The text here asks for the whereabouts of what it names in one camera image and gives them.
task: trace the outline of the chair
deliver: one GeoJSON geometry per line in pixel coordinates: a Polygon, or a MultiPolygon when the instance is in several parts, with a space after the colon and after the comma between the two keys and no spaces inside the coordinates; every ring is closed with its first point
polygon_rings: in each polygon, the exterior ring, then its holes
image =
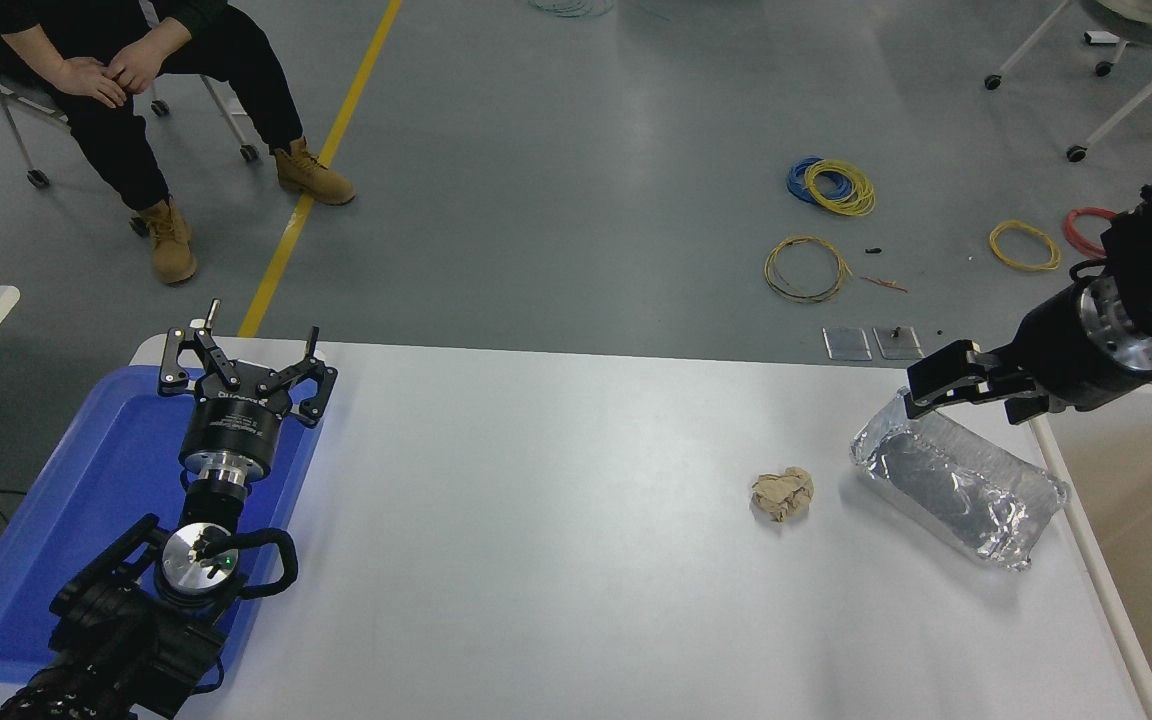
{"type": "MultiPolygon", "coordinates": [[[[1007,58],[1002,67],[998,68],[995,74],[991,74],[991,76],[984,79],[984,86],[987,90],[996,90],[998,86],[1002,85],[1002,77],[1029,52],[1030,47],[1033,47],[1038,43],[1039,38],[1051,30],[1053,24],[1056,23],[1056,18],[1070,5],[1074,5],[1074,1],[1061,0],[1056,9],[1039,24],[1038,29],[1026,40],[1021,43],[1010,58],[1007,58]]],[[[1100,24],[1106,31],[1119,37],[1114,59],[1108,61],[1102,60],[1096,65],[1097,77],[1106,77],[1111,74],[1114,65],[1123,59],[1126,46],[1128,45],[1138,45],[1152,50],[1152,0],[1078,0],[1078,5],[1082,6],[1083,12],[1097,24],[1100,24]]],[[[1070,162],[1078,162],[1087,158],[1089,147],[1100,142],[1111,129],[1114,129],[1123,118],[1128,118],[1150,96],[1152,96],[1152,81],[1146,86],[1140,88],[1140,91],[1132,99],[1126,101],[1123,108],[1117,109],[1114,115],[1111,115],[1111,119],[1105,120],[1101,127],[1096,128],[1096,131],[1092,131],[1092,135],[1089,135],[1087,139],[1083,142],[1083,145],[1069,146],[1064,151],[1064,158],[1070,162]]]]}
{"type": "MultiPolygon", "coordinates": [[[[151,22],[156,22],[156,15],[151,15],[152,10],[146,12],[146,18],[151,22]]],[[[243,129],[238,127],[237,122],[234,122],[233,114],[225,108],[223,100],[221,100],[220,94],[217,92],[214,83],[212,83],[210,77],[198,76],[202,79],[202,85],[206,88],[207,94],[211,96],[212,103],[215,103],[215,108],[220,111],[221,118],[225,119],[225,123],[228,124],[229,131],[233,132],[234,138],[238,142],[238,153],[247,162],[253,162],[260,159],[260,152],[257,152],[256,146],[251,142],[247,141],[247,136],[243,134],[243,129]]],[[[150,109],[154,112],[158,118],[166,118],[172,113],[168,104],[161,100],[159,94],[157,94],[157,88],[150,86],[150,109]]],[[[35,167],[33,159],[29,156],[29,150],[24,145],[24,141],[20,137],[20,130],[17,124],[15,124],[15,119],[13,118],[12,111],[20,109],[24,111],[28,115],[32,118],[38,118],[44,120],[45,123],[60,129],[60,131],[69,132],[69,124],[67,119],[65,119],[65,113],[56,108],[55,101],[52,101],[51,96],[40,83],[37,82],[37,76],[26,68],[26,65],[15,55],[10,46],[6,44],[3,37],[0,36],[0,108],[3,109],[3,118],[8,120],[8,127],[12,128],[12,136],[17,142],[17,147],[20,149],[20,154],[23,156],[24,162],[26,164],[26,179],[29,184],[35,185],[38,190],[51,184],[50,179],[46,174],[35,167]]],[[[147,227],[139,217],[134,217],[131,219],[132,230],[141,236],[146,236],[147,227]]]]}

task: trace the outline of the person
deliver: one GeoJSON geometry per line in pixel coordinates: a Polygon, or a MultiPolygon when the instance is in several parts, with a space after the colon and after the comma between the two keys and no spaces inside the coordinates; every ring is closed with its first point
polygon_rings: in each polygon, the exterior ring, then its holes
{"type": "Polygon", "coordinates": [[[124,205],[145,219],[152,268],[174,285],[194,276],[192,233],[145,137],[132,98],[161,73],[228,81],[274,157],[278,182],[326,205],[353,184],[308,150],[270,38],[225,0],[154,0],[150,26],[137,0],[0,0],[0,35],[69,119],[83,156],[124,205]]]}

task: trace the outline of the yellow floor line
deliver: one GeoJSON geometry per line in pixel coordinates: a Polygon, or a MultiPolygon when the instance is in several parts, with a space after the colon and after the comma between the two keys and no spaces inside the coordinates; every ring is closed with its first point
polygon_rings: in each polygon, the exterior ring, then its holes
{"type": "MultiPolygon", "coordinates": [[[[367,53],[362,56],[362,63],[358,65],[358,71],[353,76],[349,92],[344,96],[344,101],[340,104],[340,112],[335,122],[332,123],[332,131],[328,132],[328,139],[323,143],[319,160],[324,165],[332,164],[335,151],[340,147],[340,137],[344,136],[346,128],[349,127],[349,120],[353,119],[353,109],[358,105],[358,97],[362,97],[362,90],[367,85],[367,78],[371,77],[371,69],[376,67],[376,59],[380,55],[380,48],[385,45],[385,37],[389,36],[389,28],[393,26],[397,8],[402,3],[403,0],[389,0],[388,8],[385,8],[384,17],[380,18],[380,25],[376,28],[376,35],[371,37],[371,45],[367,46],[367,53]]],[[[265,319],[265,311],[270,310],[270,302],[274,298],[274,290],[278,290],[278,283],[283,279],[283,270],[287,270],[287,263],[291,259],[291,250],[296,249],[296,242],[301,238],[301,232],[305,228],[305,220],[310,217],[310,210],[313,207],[314,200],[310,196],[302,194],[301,199],[296,202],[296,209],[291,211],[291,219],[287,222],[283,237],[278,242],[278,249],[274,250],[273,258],[270,258],[270,265],[265,268],[265,275],[262,278],[260,286],[256,288],[256,295],[252,297],[251,305],[247,306],[243,324],[238,326],[238,338],[256,338],[256,333],[260,331],[262,320],[265,319]]]]}

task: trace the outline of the black pants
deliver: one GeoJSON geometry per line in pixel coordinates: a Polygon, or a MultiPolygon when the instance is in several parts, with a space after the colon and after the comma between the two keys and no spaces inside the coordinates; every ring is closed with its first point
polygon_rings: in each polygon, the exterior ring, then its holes
{"type": "MultiPolygon", "coordinates": [[[[41,28],[65,58],[91,56],[107,65],[150,29],[136,0],[70,6],[76,9],[41,18],[41,28]]],[[[166,59],[162,71],[228,81],[262,141],[271,147],[285,147],[303,135],[283,66],[270,48],[270,38],[232,6],[166,59]]],[[[70,132],[88,162],[129,209],[147,209],[168,196],[168,183],[145,138],[145,119],[132,113],[130,94],[122,108],[109,109],[91,97],[65,94],[44,85],[68,115],[70,132]]]]}

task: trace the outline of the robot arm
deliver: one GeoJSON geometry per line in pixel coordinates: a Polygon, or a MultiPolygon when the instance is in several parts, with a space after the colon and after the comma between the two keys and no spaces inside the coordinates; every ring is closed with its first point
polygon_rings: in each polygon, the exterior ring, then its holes
{"type": "Polygon", "coordinates": [[[1066,407],[1094,410],[1152,382],[1152,185],[1111,220],[1105,260],[1070,268],[1073,285],[1025,314],[1010,343],[960,340],[908,369],[905,414],[1005,400],[1011,424],[1066,407]],[[1083,274],[1101,268],[1098,275],[1083,274]]]}
{"type": "Polygon", "coordinates": [[[285,591],[297,577],[296,546],[282,529],[238,532],[248,486],[270,473],[282,420],[308,427],[321,418],[335,381],[334,367],[314,357],[317,328],[305,357],[288,369],[228,359],[211,336],[211,320],[172,328],[159,372],[159,395],[191,392],[195,409],[179,461],[189,473],[177,529],[145,515],[81,570],[51,601],[60,617],[47,646],[56,652],[2,707],[0,720],[127,720],[141,705],[172,719],[215,667],[225,632],[215,624],[237,600],[285,591]],[[202,374],[191,379],[179,356],[194,351],[202,374]],[[314,381],[312,397],[291,400],[291,388],[314,381]],[[238,553],[273,544],[282,577],[250,585],[238,553]],[[146,573],[156,593],[142,588],[146,573]]]}

